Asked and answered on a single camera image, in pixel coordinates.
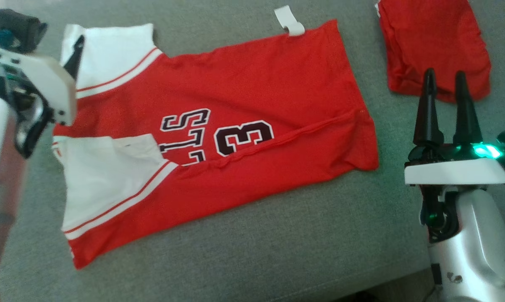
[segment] folded red cloth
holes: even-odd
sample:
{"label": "folded red cloth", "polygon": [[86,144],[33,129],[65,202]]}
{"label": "folded red cloth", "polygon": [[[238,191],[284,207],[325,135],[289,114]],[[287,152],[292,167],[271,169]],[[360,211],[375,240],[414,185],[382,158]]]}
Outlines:
{"label": "folded red cloth", "polygon": [[424,73],[433,68],[443,101],[455,102],[458,70],[473,99],[489,94],[491,62],[467,0],[381,0],[378,8],[392,91],[420,95]]}

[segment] red and white t-shirt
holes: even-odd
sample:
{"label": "red and white t-shirt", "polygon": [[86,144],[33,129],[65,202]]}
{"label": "red and white t-shirt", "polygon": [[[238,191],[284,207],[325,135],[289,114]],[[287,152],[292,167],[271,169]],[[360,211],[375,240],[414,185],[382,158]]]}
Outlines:
{"label": "red and white t-shirt", "polygon": [[378,166],[374,123],[336,21],[168,57],[151,24],[85,35],[78,113],[53,150],[77,268],[140,237]]}

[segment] folded garment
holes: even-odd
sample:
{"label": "folded garment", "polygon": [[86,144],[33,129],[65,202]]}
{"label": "folded garment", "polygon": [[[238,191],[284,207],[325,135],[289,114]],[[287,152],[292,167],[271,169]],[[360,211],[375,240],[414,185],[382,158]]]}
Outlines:
{"label": "folded garment", "polygon": [[85,36],[78,114],[53,149],[77,268],[133,240],[268,195],[378,166],[374,123],[336,21],[168,57],[152,25]]}
{"label": "folded garment", "polygon": [[489,94],[489,54],[467,0],[381,0],[377,8],[392,91],[420,95],[424,73],[433,68],[443,101],[455,102],[459,70],[467,75],[473,99]]}

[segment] green light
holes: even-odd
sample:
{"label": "green light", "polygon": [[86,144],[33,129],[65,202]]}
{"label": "green light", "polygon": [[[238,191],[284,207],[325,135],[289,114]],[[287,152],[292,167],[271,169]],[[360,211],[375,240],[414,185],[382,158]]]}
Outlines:
{"label": "green light", "polygon": [[490,159],[496,159],[502,155],[499,150],[493,145],[474,145],[474,153],[479,157],[488,157]]}

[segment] gray fabric surface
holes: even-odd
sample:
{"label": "gray fabric surface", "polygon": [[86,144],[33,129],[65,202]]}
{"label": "gray fabric surface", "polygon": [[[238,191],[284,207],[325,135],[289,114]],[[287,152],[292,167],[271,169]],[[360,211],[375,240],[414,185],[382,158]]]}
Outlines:
{"label": "gray fabric surface", "polygon": [[[30,160],[3,257],[4,301],[328,301],[427,267],[419,191],[403,182],[417,98],[387,89],[373,0],[8,0],[5,6],[49,22],[39,49],[58,57],[67,23],[151,22],[157,45],[173,56],[280,34],[273,9],[285,4],[307,28],[338,19],[377,126],[381,167],[143,238],[76,271],[60,232],[65,184],[48,129]],[[505,0],[471,4],[493,64],[492,94],[476,106],[483,135],[492,139],[505,129]],[[452,138],[454,106],[439,104],[438,112]],[[505,218],[505,187],[491,191]]]}

